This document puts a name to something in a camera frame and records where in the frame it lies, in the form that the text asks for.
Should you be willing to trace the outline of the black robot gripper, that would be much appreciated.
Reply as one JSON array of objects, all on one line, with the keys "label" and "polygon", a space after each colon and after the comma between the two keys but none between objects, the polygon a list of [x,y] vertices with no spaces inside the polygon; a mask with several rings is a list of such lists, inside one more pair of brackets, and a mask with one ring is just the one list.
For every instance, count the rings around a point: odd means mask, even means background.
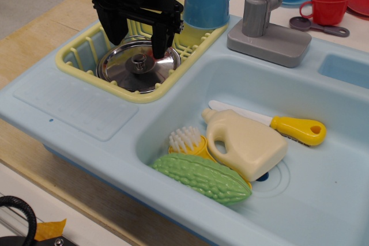
[{"label": "black robot gripper", "polygon": [[172,46],[175,33],[183,29],[180,14],[183,5],[177,0],[93,0],[99,21],[114,45],[119,45],[129,29],[128,20],[152,26],[153,56],[163,58]]}]

